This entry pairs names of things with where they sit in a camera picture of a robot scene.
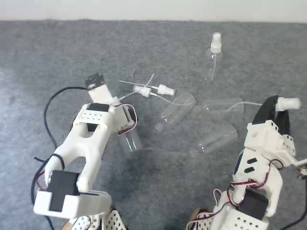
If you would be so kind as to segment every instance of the white 3d-printed part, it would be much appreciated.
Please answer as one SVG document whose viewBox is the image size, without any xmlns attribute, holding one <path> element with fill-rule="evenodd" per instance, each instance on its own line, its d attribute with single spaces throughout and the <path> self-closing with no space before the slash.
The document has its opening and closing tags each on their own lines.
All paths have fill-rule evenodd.
<svg viewBox="0 0 307 230">
<path fill-rule="evenodd" d="M 105 230 L 127 230 L 116 210 L 113 210 L 106 219 Z"/>
<path fill-rule="evenodd" d="M 197 215 L 197 218 L 204 218 L 209 215 L 210 215 L 209 212 L 201 212 L 200 214 Z M 195 223 L 193 230 L 196 230 L 197 225 L 198 225 L 199 230 L 210 230 L 212 220 L 213 220 L 213 217 L 204 219 L 204 220 L 200 220 L 199 222 Z"/>
</svg>

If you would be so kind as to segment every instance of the bottle cap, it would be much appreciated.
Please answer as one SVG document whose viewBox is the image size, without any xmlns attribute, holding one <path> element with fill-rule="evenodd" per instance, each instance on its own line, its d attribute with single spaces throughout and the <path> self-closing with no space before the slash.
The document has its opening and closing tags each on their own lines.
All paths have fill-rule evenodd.
<svg viewBox="0 0 307 230">
<path fill-rule="evenodd" d="M 152 91 L 152 89 L 148 88 L 148 87 L 143 87 L 143 86 L 135 85 L 133 87 L 133 91 L 137 92 L 138 94 L 140 94 L 140 95 L 142 95 L 144 97 L 149 97 L 149 94 Z"/>
<path fill-rule="evenodd" d="M 210 47 L 211 52 L 217 54 L 222 51 L 221 39 L 222 39 L 221 33 L 214 33 L 212 35 L 212 42 L 211 42 L 211 47 Z"/>
</svg>

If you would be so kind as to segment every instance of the gray carpet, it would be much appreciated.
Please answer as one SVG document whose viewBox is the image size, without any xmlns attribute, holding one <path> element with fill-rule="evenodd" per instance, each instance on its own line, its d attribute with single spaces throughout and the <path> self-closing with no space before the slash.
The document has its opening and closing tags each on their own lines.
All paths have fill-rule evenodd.
<svg viewBox="0 0 307 230">
<path fill-rule="evenodd" d="M 213 32 L 222 32 L 224 62 L 214 82 L 204 81 L 201 64 Z M 113 95 L 131 86 L 118 80 L 164 83 L 208 99 L 242 97 L 263 102 L 268 96 L 300 97 L 302 108 L 291 111 L 297 157 L 307 157 L 307 25 L 199 22 L 0 22 L 0 229 L 48 229 L 33 214 L 30 184 L 53 146 L 43 125 L 48 98 L 65 86 L 83 86 L 88 75 L 102 72 Z M 132 78 L 131 72 L 139 69 Z M 86 92 L 70 91 L 50 106 L 48 122 L 61 143 Z M 124 154 L 112 137 L 102 158 L 95 189 L 112 195 L 131 230 L 182 230 L 197 207 L 214 205 L 211 191 L 225 190 L 231 180 L 246 125 L 257 111 L 248 105 L 231 122 L 239 141 L 220 151 L 191 157 L 187 150 L 214 118 L 191 112 L 181 124 L 161 135 L 152 132 L 163 101 L 134 95 L 138 132 L 145 150 Z M 80 172 L 84 161 L 69 167 Z M 293 168 L 282 172 L 284 185 L 270 229 L 278 230 L 301 216 L 304 183 Z M 63 220 L 52 218 L 56 229 Z M 294 230 L 306 228 L 307 220 Z"/>
</svg>

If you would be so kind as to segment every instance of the perforated metal bracket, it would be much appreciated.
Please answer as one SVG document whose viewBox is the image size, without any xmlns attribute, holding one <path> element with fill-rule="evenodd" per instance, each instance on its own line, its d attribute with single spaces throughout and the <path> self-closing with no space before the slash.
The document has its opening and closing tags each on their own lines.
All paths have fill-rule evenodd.
<svg viewBox="0 0 307 230">
<path fill-rule="evenodd" d="M 266 219 L 264 221 L 253 218 L 235 209 L 228 212 L 226 220 L 222 229 L 229 230 L 266 230 L 269 223 Z"/>
<path fill-rule="evenodd" d="M 210 212 L 201 212 L 197 215 L 197 218 L 204 218 L 204 217 L 208 217 L 210 215 Z M 208 218 L 208 219 L 204 219 L 204 220 L 200 220 L 199 222 L 196 222 L 193 230 L 210 230 L 211 227 L 211 223 L 213 221 L 213 217 Z"/>
<path fill-rule="evenodd" d="M 112 210 L 104 222 L 105 230 L 127 230 L 117 210 Z"/>
</svg>

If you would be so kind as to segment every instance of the transparent cylinder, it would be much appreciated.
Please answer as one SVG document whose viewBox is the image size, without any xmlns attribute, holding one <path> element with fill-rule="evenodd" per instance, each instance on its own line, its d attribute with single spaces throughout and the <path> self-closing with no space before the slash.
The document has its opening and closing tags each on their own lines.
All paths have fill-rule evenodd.
<svg viewBox="0 0 307 230">
<path fill-rule="evenodd" d="M 207 129 L 191 146 L 189 153 L 192 156 L 208 154 L 236 140 L 238 140 L 238 133 L 231 124 L 215 125 Z"/>
<path fill-rule="evenodd" d="M 161 113 L 155 129 L 158 132 L 175 126 L 196 104 L 195 98 L 186 91 L 176 97 L 172 104 L 169 104 Z"/>
<path fill-rule="evenodd" d="M 141 150 L 143 148 L 139 134 L 136 129 L 119 136 L 119 142 L 125 153 Z"/>
<path fill-rule="evenodd" d="M 221 68 L 223 53 L 222 51 L 219 53 L 213 53 L 211 49 L 207 49 L 206 51 L 205 66 L 204 66 L 204 74 L 205 79 L 213 81 L 214 77 L 216 76 L 217 72 Z"/>
</svg>

